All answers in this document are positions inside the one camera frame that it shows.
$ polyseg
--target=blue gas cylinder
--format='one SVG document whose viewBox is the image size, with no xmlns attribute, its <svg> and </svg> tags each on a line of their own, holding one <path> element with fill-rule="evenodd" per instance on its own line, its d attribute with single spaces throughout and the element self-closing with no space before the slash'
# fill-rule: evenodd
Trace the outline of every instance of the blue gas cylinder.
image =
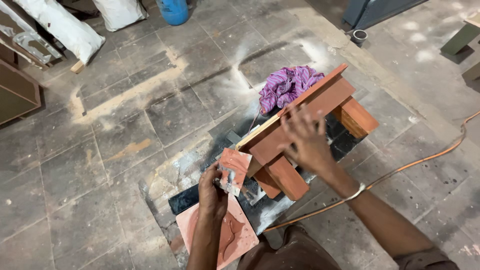
<svg viewBox="0 0 480 270">
<path fill-rule="evenodd" d="M 156 0 L 156 4 L 169 25 L 180 25 L 188 20 L 186 0 Z"/>
</svg>

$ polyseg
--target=white sack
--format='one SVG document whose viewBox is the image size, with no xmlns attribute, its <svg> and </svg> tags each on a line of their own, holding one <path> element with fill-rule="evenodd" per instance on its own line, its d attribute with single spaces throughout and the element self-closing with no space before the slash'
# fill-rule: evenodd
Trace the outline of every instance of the white sack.
<svg viewBox="0 0 480 270">
<path fill-rule="evenodd" d="M 80 22 L 55 0 L 14 0 L 75 56 L 87 64 L 105 38 Z"/>
<path fill-rule="evenodd" d="M 137 0 L 93 0 L 102 13 L 105 27 L 114 32 L 148 17 L 147 11 Z"/>
</svg>

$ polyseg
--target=hand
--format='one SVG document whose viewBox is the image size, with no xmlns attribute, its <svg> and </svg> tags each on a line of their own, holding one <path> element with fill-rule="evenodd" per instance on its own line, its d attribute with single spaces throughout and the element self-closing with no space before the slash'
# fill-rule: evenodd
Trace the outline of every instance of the hand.
<svg viewBox="0 0 480 270">
<path fill-rule="evenodd" d="M 210 165 L 198 180 L 199 217 L 220 222 L 227 214 L 228 194 L 213 184 L 215 178 L 222 176 L 222 172 L 217 168 L 218 161 Z"/>
<path fill-rule="evenodd" d="M 287 112 L 291 118 L 287 121 L 282 116 L 281 123 L 285 134 L 296 146 L 296 149 L 289 145 L 279 145 L 279 149 L 292 158 L 300 167 L 317 174 L 328 181 L 332 171 L 338 167 L 332 157 L 330 147 L 327 144 L 325 135 L 325 118 L 318 111 L 320 123 L 318 131 L 315 130 L 315 122 L 312 120 L 307 106 L 302 104 L 298 111 L 293 104 L 287 106 Z"/>
</svg>

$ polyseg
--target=person's right hand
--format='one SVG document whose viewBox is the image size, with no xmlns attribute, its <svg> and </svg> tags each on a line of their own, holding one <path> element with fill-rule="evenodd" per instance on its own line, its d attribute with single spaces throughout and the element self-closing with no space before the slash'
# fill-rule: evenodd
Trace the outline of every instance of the person's right hand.
<svg viewBox="0 0 480 270">
<path fill-rule="evenodd" d="M 279 145 L 279 149 L 292 158 L 300 167 L 317 174 L 323 179 L 329 179 L 332 171 L 337 168 L 337 163 L 332 157 L 330 147 L 327 144 L 325 134 L 325 119 L 318 111 L 320 123 L 318 131 L 315 130 L 315 122 L 312 120 L 307 106 L 302 104 L 300 111 L 292 105 L 287 106 L 287 112 L 291 118 L 281 117 L 282 127 L 285 134 L 295 144 Z"/>
</svg>

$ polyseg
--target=person's left hand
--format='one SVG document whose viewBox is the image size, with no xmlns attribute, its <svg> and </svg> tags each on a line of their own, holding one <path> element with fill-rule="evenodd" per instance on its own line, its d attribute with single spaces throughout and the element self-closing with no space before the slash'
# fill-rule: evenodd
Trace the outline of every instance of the person's left hand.
<svg viewBox="0 0 480 270">
<path fill-rule="evenodd" d="M 213 184 L 215 178 L 222 176 L 217 168 L 218 161 L 210 165 L 198 180 L 199 215 L 221 221 L 227 214 L 228 194 Z"/>
</svg>

